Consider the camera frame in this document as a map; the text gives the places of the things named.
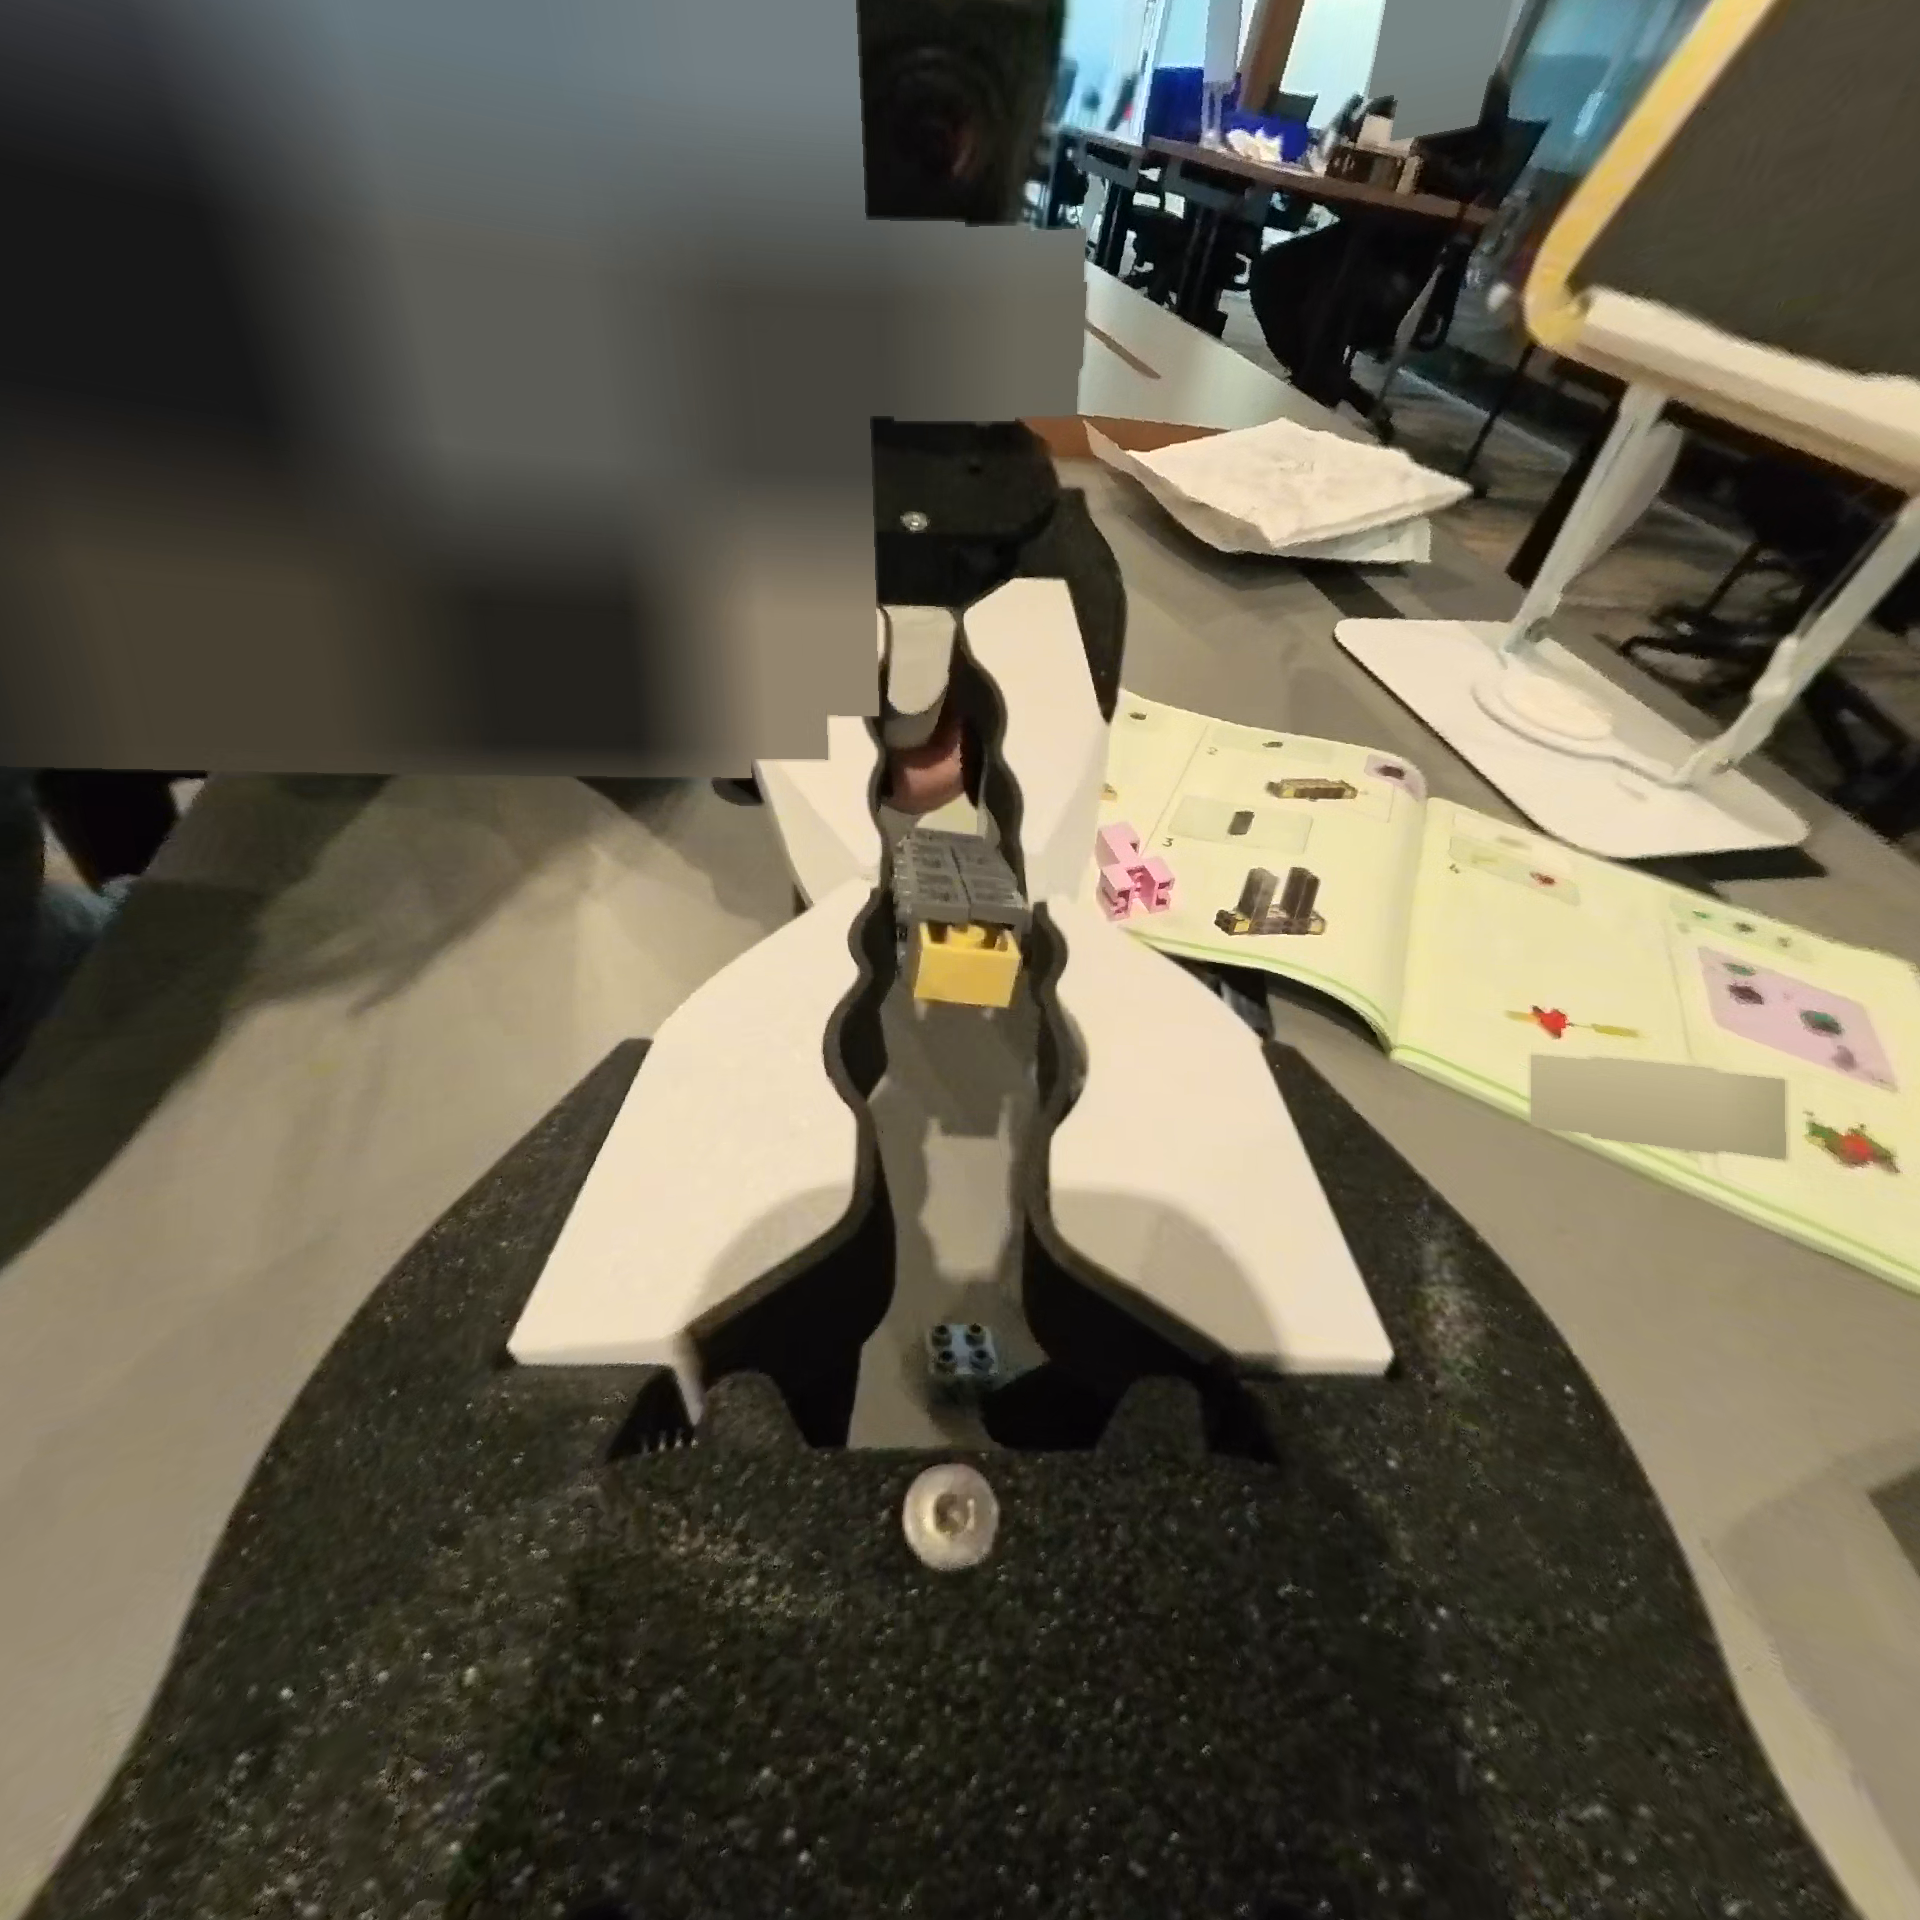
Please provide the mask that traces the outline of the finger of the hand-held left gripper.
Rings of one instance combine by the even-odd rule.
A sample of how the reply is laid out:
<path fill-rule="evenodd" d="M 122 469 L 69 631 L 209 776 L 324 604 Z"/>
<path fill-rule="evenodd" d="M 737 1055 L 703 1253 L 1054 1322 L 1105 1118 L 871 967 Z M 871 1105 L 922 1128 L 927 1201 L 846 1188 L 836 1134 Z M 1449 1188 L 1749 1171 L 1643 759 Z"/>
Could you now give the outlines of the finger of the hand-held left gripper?
<path fill-rule="evenodd" d="M 884 743 L 872 716 L 831 716 L 826 753 L 754 756 L 754 786 L 800 911 L 853 881 L 868 891 L 881 887 L 881 773 Z"/>
<path fill-rule="evenodd" d="M 1090 870 L 1125 626 L 1089 502 L 1063 502 L 1011 580 L 961 611 L 967 798 L 1041 904 Z"/>

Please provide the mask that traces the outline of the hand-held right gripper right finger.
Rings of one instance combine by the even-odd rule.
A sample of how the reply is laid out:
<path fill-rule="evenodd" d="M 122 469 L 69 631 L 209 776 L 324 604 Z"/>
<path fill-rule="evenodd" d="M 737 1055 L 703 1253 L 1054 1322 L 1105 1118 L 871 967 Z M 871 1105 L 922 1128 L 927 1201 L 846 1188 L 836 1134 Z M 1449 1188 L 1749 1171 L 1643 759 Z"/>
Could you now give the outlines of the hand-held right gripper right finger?
<path fill-rule="evenodd" d="M 1261 1036 L 1208 983 L 1036 911 L 1021 1314 L 1070 1376 L 1384 1376 L 1396 1342 Z"/>

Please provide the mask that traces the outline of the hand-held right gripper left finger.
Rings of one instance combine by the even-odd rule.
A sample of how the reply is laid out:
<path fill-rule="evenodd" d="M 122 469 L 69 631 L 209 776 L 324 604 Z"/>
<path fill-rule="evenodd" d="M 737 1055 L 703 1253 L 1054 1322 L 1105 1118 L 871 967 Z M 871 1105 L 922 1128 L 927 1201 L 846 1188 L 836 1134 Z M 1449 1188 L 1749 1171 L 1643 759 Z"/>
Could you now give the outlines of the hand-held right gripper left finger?
<path fill-rule="evenodd" d="M 897 921 L 845 881 L 645 1045 L 509 1335 L 516 1366 L 726 1368 L 717 1337 L 875 1197 Z"/>

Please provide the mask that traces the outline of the grey toy plate brick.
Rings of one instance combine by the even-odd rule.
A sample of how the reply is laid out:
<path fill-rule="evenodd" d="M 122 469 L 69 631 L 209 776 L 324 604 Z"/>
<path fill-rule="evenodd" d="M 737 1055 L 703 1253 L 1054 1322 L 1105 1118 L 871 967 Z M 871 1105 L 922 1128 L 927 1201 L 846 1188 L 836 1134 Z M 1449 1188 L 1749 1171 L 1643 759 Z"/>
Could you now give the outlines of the grey toy plate brick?
<path fill-rule="evenodd" d="M 975 831 L 905 829 L 891 852 L 897 924 L 984 927 L 1026 934 L 1031 900 L 996 842 Z"/>

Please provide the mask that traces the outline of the pink toy brick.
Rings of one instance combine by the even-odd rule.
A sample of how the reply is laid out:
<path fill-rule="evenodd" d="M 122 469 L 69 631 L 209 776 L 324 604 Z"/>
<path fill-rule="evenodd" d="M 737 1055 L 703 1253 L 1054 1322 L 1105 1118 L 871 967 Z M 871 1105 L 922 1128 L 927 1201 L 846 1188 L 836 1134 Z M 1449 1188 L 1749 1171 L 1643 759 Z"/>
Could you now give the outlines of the pink toy brick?
<path fill-rule="evenodd" d="M 1090 897 L 1105 921 L 1172 914 L 1182 883 L 1168 864 L 1172 839 L 1142 834 L 1125 819 L 1109 819 L 1090 842 Z"/>

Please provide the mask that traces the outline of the yellow toy brick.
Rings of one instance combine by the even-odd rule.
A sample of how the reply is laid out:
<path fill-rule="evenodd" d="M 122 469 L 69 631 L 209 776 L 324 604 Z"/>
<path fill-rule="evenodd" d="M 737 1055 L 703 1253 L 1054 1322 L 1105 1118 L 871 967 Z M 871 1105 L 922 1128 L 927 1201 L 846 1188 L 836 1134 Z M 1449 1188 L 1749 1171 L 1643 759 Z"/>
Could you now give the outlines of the yellow toy brick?
<path fill-rule="evenodd" d="M 922 921 L 905 941 L 905 972 L 917 1000 L 1006 1012 L 1021 977 L 1021 934 L 1006 924 Z"/>

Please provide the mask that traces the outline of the pale neighbouring table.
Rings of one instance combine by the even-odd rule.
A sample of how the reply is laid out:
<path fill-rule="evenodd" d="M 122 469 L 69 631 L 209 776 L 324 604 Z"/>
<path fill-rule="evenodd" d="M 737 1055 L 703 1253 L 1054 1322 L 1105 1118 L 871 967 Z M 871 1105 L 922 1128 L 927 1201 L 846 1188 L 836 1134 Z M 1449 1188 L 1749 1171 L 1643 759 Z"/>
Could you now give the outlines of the pale neighbouring table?
<path fill-rule="evenodd" d="M 1271 418 L 1333 433 L 1353 422 L 1300 396 L 1212 332 L 1085 264 L 1085 342 L 1077 409 L 1096 418 L 1237 429 Z"/>

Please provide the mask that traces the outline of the white paper bag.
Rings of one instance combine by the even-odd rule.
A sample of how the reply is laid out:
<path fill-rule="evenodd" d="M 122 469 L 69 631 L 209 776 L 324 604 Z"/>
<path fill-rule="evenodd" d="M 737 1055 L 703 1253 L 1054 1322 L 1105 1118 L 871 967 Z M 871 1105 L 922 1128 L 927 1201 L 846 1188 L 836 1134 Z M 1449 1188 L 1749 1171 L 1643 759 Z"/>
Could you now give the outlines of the white paper bag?
<path fill-rule="evenodd" d="M 1405 451 L 1271 418 L 1163 446 L 1089 428 L 1090 453 L 1135 479 L 1218 553 L 1337 564 L 1429 560 L 1436 517 L 1472 497 Z"/>

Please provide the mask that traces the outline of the green instruction booklet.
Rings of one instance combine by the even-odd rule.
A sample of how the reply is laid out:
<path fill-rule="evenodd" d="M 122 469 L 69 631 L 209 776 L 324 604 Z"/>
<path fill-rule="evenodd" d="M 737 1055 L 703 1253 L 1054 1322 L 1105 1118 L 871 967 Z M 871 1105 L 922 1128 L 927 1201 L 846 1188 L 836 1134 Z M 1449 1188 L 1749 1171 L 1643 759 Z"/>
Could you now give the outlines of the green instruction booklet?
<path fill-rule="evenodd" d="M 1387 1055 L 1508 1116 L 1535 1059 L 1778 1079 L 1778 1157 L 1572 1134 L 1585 1151 L 1917 1292 L 1917 967 L 1429 798 L 1400 751 L 1120 690 L 1112 839 L 1168 874 L 1130 928 L 1349 1007 Z"/>

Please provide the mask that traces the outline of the long dark wooden table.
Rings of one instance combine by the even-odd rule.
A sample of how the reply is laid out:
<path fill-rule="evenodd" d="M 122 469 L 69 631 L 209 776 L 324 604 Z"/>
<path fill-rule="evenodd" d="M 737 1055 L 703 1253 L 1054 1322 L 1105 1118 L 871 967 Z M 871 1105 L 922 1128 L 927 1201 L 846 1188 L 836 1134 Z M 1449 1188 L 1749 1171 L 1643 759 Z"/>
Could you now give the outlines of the long dark wooden table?
<path fill-rule="evenodd" d="M 1064 156 L 1105 194 L 1090 225 L 1090 264 L 1206 323 L 1229 281 L 1229 248 L 1277 222 L 1280 204 L 1357 218 L 1366 237 L 1387 222 L 1436 228 L 1469 247 L 1526 168 L 1545 123 L 1505 116 L 1495 129 L 1419 133 L 1393 144 L 1308 145 L 1270 155 L 1254 133 L 1224 145 L 1152 133 L 1070 131 Z"/>

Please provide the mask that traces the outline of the white metal stand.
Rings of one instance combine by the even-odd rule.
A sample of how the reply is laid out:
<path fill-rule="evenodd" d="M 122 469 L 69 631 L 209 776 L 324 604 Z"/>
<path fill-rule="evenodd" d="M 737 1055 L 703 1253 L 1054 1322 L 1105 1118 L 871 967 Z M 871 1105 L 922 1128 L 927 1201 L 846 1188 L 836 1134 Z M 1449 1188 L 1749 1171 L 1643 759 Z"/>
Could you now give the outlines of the white metal stand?
<path fill-rule="evenodd" d="M 1803 842 L 1808 824 L 1768 801 L 1742 762 L 1917 563 L 1917 380 L 1845 373 L 1610 288 L 1558 306 L 1524 299 L 1524 313 L 1539 346 L 1624 385 L 1617 425 L 1541 574 L 1508 626 L 1347 616 L 1336 643 L 1516 811 L 1578 852 L 1647 860 Z M 1624 531 L 1627 505 L 1651 502 L 1659 453 L 1673 438 L 1663 422 L 1673 400 L 1905 497 L 1892 524 L 1773 644 L 1736 716 L 1702 739 L 1551 636 L 1603 534 Z"/>

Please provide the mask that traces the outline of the dark board with wooden rim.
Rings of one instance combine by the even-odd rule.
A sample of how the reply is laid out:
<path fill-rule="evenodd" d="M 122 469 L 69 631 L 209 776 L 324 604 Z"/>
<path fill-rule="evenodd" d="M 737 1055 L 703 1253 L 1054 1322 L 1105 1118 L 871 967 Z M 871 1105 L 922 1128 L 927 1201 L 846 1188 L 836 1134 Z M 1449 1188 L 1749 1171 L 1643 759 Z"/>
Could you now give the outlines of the dark board with wooden rim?
<path fill-rule="evenodd" d="M 1709 3 L 1547 228 L 1524 321 L 1917 379 L 1917 6 Z"/>

